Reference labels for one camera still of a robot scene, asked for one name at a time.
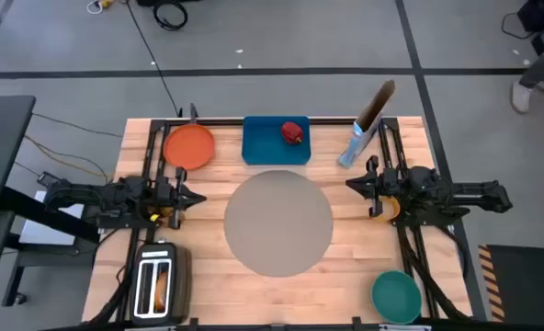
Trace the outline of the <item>grey round placemat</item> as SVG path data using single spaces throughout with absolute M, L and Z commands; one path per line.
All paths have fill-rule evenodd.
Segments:
M 288 170 L 245 180 L 224 213 L 225 238 L 236 259 L 276 278 L 301 274 L 320 262 L 333 225 L 331 205 L 319 186 Z

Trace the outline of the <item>light blue cereal box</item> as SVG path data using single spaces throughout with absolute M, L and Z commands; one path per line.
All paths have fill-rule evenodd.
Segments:
M 348 146 L 337 160 L 340 166 L 350 168 L 366 148 L 378 130 L 382 118 L 381 112 L 394 94 L 395 88 L 396 85 L 393 80 L 384 82 L 374 98 L 364 107 L 354 121 Z

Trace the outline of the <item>black desk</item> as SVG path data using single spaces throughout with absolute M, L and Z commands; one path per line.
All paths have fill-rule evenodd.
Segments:
M 90 243 L 99 241 L 93 224 L 63 211 L 49 212 L 43 203 L 6 185 L 35 103 L 34 96 L 0 96 L 0 259 L 7 248 L 28 249 L 11 232 L 18 215 Z

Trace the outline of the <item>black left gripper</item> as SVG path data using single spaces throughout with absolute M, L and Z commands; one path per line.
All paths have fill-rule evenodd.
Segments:
M 186 180 L 186 169 L 184 167 L 176 168 L 176 185 L 173 187 L 166 176 L 158 176 L 154 181 L 156 211 L 160 207 L 172 207 L 174 214 L 170 218 L 169 228 L 179 229 L 181 225 L 181 210 L 177 207 L 178 197 L 181 192 L 182 184 Z M 203 195 L 191 191 L 186 185 L 183 185 L 183 212 L 187 212 L 207 198 Z

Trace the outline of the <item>red apple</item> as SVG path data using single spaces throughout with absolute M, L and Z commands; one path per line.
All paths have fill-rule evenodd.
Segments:
M 284 141 L 288 144 L 300 144 L 303 139 L 302 128 L 292 121 L 287 121 L 280 127 L 280 133 Z

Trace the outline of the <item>black hazard striped mat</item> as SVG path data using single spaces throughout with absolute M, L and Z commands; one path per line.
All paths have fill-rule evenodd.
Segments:
M 481 245 L 478 252 L 492 320 L 544 325 L 544 248 Z

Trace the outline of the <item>white box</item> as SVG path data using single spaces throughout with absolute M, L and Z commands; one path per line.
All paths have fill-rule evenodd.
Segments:
M 47 192 L 38 190 L 34 196 L 35 200 L 43 202 Z M 74 204 L 69 208 L 61 208 L 60 211 L 64 211 L 78 219 L 82 218 L 84 205 Z M 23 229 L 19 236 L 19 243 L 21 244 L 35 244 L 35 245 L 73 245 L 75 237 L 57 230 L 51 229 L 49 226 L 33 222 L 31 220 L 25 220 Z

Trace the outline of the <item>small yellow cup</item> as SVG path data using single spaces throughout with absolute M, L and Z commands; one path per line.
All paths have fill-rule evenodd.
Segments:
M 386 223 L 399 215 L 401 207 L 398 200 L 391 197 L 379 196 L 379 201 L 382 203 L 382 214 L 373 217 L 374 221 Z

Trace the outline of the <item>teal bowl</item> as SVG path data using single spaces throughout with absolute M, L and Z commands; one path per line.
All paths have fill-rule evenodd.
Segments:
M 379 315 L 392 324 L 408 325 L 422 311 L 421 292 L 404 272 L 393 270 L 379 274 L 371 286 L 370 298 Z

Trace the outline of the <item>orange plate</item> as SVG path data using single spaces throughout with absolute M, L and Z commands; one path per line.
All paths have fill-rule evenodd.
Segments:
M 212 133 L 199 124 L 185 124 L 170 132 L 165 139 L 163 155 L 168 164 L 198 169 L 214 156 L 215 142 Z

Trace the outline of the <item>black metal table frame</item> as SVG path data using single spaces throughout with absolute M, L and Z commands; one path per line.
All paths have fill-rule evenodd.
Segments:
M 402 255 L 395 228 L 371 220 L 368 202 L 345 184 L 364 173 L 364 164 L 344 169 L 336 163 L 351 134 L 351 119 L 311 120 L 312 155 L 296 173 L 315 182 L 328 199 L 333 237 L 317 264 L 286 278 L 259 275 L 232 255 L 223 214 L 232 192 L 260 167 L 243 160 L 239 119 L 209 119 L 207 126 L 215 138 L 214 158 L 187 180 L 205 201 L 188 210 L 179 230 L 158 233 L 192 253 L 191 317 L 203 328 L 343 325 L 354 318 L 377 323 L 371 285 L 380 273 L 401 269 Z

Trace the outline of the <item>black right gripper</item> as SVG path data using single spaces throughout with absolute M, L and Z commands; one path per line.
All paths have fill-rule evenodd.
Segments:
M 399 179 L 397 170 L 392 167 L 386 167 L 379 174 L 377 171 L 378 166 L 379 158 L 376 155 L 372 155 L 367 161 L 369 179 L 363 176 L 351 178 L 346 181 L 346 185 L 365 200 L 369 199 L 370 191 L 372 202 L 369 208 L 370 217 L 382 214 L 382 203 L 379 201 L 379 196 L 395 198 L 399 202 L 399 197 L 402 195 L 402 181 Z

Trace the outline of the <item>black equipment case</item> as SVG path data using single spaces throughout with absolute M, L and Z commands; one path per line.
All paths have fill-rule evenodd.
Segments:
M 525 31 L 540 32 L 544 29 L 544 0 L 527 0 L 516 14 Z

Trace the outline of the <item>blue tray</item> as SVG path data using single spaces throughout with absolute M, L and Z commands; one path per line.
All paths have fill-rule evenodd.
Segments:
M 301 142 L 285 141 L 281 127 L 301 128 Z M 311 157 L 310 120 L 306 116 L 248 116 L 243 119 L 242 157 L 248 165 L 303 166 Z

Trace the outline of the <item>black toaster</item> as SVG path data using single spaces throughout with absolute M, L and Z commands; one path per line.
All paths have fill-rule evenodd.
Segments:
M 135 259 L 130 290 L 130 319 L 134 325 L 180 325 L 189 314 L 192 258 L 188 249 L 173 243 L 142 245 Z M 156 281 L 168 274 L 166 307 L 154 308 Z

